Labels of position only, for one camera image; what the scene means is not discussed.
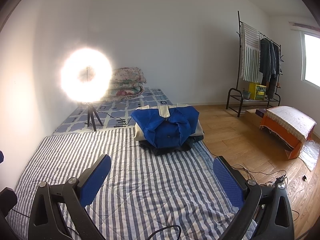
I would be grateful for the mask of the black clothes rack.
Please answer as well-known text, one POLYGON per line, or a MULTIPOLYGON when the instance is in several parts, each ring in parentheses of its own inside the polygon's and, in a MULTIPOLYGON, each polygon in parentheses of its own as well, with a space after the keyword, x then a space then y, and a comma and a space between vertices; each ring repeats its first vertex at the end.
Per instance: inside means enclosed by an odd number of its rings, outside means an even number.
POLYGON ((243 22, 238 13, 239 62, 235 87, 228 91, 226 109, 240 117, 244 107, 278 106, 283 62, 281 45, 243 22))

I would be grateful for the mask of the bubble wrap sheet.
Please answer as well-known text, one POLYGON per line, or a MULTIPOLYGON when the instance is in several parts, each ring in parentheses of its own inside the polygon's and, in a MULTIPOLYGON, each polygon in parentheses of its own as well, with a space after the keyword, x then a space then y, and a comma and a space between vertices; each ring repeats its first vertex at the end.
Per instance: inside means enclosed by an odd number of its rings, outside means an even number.
POLYGON ((309 171, 316 167, 319 157, 319 143, 314 140, 305 141, 300 150, 299 158, 303 161, 309 171))

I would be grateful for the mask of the blue checkered bed sheet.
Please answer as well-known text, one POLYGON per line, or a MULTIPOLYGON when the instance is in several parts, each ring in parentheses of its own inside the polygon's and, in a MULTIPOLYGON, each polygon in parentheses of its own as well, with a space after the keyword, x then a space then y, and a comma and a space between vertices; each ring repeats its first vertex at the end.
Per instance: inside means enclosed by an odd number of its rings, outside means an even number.
POLYGON ((134 99, 95 103, 94 107, 97 111, 97 115, 94 116, 95 127, 92 124, 87 124, 89 120, 87 117, 88 106, 80 105, 53 134, 93 132, 95 129, 99 131, 108 128, 134 126, 135 121, 131 119, 131 113, 138 107, 171 104, 172 102, 161 89, 147 89, 142 95, 134 99))

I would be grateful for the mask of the cream and blue jacket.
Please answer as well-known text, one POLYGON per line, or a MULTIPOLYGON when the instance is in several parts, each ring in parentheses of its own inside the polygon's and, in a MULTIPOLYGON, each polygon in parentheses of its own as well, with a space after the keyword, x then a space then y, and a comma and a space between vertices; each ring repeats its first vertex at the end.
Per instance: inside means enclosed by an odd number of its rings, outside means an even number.
POLYGON ((203 139, 199 112, 190 105, 149 105, 131 114, 136 141, 148 142, 156 149, 178 148, 193 137, 203 139))

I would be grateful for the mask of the orange covered stool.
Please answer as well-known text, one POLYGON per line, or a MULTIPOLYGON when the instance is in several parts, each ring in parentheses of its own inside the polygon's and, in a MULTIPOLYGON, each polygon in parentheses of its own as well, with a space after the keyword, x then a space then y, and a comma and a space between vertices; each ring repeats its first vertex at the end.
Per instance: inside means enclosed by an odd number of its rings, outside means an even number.
POLYGON ((304 142, 311 140, 315 120, 290 106, 277 106, 266 110, 260 128, 267 128, 280 137, 290 148, 288 159, 296 159, 304 142))

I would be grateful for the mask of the yellow box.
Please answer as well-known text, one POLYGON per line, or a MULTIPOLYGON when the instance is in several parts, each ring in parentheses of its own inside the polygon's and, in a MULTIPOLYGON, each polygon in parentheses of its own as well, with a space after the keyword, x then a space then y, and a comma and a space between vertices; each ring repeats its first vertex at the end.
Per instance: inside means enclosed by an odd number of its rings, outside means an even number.
POLYGON ((248 91, 250 92, 249 98, 252 100, 264 100, 266 89, 266 86, 251 82, 248 89, 248 91))

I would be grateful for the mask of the blue striped quilt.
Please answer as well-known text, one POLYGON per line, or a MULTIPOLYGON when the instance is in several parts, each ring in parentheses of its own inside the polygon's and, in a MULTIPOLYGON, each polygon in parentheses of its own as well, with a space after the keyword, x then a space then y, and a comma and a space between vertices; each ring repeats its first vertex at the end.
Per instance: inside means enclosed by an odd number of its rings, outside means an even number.
POLYGON ((238 208, 217 181, 205 144, 155 156, 133 136, 132 128, 119 128, 45 137, 20 176, 17 204, 7 216, 16 235, 28 236, 40 182, 65 183, 108 154, 111 170, 86 207, 106 239, 218 239, 238 208))

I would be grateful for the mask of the small green pot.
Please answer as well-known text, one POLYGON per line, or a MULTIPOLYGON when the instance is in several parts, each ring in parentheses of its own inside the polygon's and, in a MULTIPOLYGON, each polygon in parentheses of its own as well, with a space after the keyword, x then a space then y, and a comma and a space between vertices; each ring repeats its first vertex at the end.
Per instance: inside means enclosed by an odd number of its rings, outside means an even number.
POLYGON ((245 89, 242 90, 242 95, 244 99, 250 99, 251 93, 245 89))

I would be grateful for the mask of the black light tripod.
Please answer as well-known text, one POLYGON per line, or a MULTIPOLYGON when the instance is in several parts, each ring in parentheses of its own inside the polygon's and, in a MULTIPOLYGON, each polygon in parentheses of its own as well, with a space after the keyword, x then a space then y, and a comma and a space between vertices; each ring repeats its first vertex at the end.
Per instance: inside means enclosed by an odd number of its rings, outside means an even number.
POLYGON ((92 126, 93 131, 97 131, 95 120, 98 120, 100 126, 103 126, 102 120, 98 115, 98 111, 95 109, 92 103, 85 103, 87 106, 87 122, 85 123, 87 127, 92 126))

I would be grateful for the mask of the dark hanging clothes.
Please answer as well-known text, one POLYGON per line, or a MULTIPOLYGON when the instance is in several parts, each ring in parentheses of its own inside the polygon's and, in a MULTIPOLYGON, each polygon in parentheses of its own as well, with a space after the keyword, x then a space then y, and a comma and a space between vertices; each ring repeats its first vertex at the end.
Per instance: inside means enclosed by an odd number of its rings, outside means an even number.
POLYGON ((267 38, 260 40, 259 72, 263 75, 261 84, 267 87, 267 98, 273 99, 280 74, 280 49, 267 38))

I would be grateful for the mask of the floral folded comforter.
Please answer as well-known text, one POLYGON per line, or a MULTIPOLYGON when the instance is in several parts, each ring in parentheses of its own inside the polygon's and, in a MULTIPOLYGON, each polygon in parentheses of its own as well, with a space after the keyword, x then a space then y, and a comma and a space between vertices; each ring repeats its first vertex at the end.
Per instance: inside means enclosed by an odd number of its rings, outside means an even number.
POLYGON ((138 67, 123 67, 113 70, 106 98, 108 100, 132 99, 144 92, 146 78, 138 67))

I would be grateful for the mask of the striped hanging towel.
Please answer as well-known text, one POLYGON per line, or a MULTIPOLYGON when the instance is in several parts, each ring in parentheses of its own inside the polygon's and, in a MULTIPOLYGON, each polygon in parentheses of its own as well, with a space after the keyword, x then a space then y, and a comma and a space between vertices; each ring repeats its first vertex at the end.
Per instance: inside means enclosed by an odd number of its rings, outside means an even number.
POLYGON ((260 33, 244 22, 241 23, 240 31, 240 77, 244 81, 257 83, 260 68, 260 33))

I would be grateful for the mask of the cardboard box on floor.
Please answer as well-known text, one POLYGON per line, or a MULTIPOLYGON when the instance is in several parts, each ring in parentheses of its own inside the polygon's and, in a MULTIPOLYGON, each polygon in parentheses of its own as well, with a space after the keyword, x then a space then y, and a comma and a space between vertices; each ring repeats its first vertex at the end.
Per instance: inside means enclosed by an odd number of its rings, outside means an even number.
POLYGON ((260 128, 265 113, 265 108, 247 109, 245 111, 245 119, 255 127, 260 128))

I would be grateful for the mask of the window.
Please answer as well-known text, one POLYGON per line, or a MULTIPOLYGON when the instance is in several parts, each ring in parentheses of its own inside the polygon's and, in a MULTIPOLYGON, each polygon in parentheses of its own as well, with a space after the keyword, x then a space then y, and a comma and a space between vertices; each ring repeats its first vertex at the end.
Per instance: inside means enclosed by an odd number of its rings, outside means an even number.
POLYGON ((300 33, 302 47, 302 80, 319 88, 319 27, 289 22, 290 29, 300 33))

